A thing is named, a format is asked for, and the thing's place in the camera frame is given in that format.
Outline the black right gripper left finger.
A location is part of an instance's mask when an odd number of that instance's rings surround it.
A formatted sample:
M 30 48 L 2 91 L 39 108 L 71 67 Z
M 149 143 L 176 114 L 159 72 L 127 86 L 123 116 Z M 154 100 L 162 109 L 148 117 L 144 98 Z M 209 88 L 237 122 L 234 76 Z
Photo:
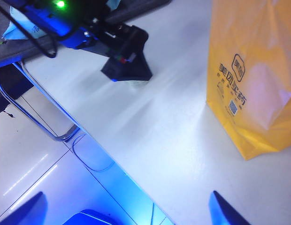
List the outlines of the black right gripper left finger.
M 0 225 L 43 225 L 47 213 L 47 198 L 38 192 L 0 222 Z

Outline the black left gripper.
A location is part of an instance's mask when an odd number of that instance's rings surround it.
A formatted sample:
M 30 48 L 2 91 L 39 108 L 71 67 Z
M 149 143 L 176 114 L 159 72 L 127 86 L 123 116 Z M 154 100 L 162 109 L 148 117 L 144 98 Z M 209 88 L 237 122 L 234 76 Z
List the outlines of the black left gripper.
M 153 74 L 146 62 L 144 47 L 149 34 L 135 25 L 85 21 L 86 51 L 109 57 L 101 72 L 113 82 L 149 81 Z

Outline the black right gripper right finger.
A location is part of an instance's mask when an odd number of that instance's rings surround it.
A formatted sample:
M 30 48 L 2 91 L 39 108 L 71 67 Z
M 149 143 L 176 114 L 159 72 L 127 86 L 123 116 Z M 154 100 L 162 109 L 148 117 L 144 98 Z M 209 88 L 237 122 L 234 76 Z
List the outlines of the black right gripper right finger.
M 208 206 L 213 225 L 245 224 L 245 219 L 215 190 L 210 195 Z

